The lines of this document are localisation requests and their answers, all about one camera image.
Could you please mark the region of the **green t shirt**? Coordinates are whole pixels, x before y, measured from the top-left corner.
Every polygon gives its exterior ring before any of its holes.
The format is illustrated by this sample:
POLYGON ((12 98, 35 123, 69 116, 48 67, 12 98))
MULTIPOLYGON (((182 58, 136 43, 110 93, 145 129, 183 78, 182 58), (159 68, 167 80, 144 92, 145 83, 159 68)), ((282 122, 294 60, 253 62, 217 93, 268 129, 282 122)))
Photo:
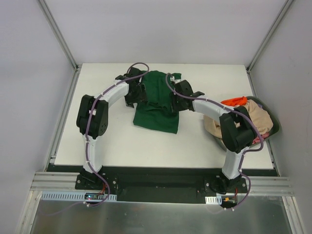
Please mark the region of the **green t shirt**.
POLYGON ((136 106, 133 124, 149 130, 176 134, 179 113, 172 112, 169 78, 160 71, 150 71, 143 78, 147 101, 136 106))

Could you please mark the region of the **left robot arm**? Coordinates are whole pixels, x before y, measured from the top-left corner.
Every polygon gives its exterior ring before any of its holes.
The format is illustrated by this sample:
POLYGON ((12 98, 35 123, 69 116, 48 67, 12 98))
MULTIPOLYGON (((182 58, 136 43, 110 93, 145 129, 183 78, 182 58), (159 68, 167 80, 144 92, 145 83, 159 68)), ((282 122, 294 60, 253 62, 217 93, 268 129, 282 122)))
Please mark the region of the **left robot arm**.
POLYGON ((135 65, 139 63, 131 65, 124 75, 116 77, 114 83, 99 95, 84 95, 81 98, 76 126, 83 136, 85 162, 77 176, 77 190, 99 190, 108 186, 102 172, 103 149, 98 141, 108 128, 109 108, 119 99, 125 98, 126 106, 131 108, 147 101, 142 80, 148 74, 149 67, 146 67, 146 71, 141 71, 135 65))

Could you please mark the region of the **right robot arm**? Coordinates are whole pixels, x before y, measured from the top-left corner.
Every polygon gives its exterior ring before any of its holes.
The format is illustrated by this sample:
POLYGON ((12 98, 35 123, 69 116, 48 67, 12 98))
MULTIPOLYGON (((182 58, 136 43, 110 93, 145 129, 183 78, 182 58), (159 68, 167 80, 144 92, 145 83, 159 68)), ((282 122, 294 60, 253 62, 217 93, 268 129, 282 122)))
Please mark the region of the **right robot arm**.
POLYGON ((206 115, 219 124, 221 138, 227 151, 220 179, 210 187, 220 187, 224 192, 231 192, 242 177, 244 156, 253 151, 250 146, 256 137, 260 139, 260 148, 255 151, 261 151, 263 148, 263 138, 247 109, 243 106, 235 108, 221 104, 207 98, 200 91, 194 93, 186 80, 174 81, 174 78, 166 78, 165 81, 172 91, 170 99, 173 112, 190 110, 206 115))

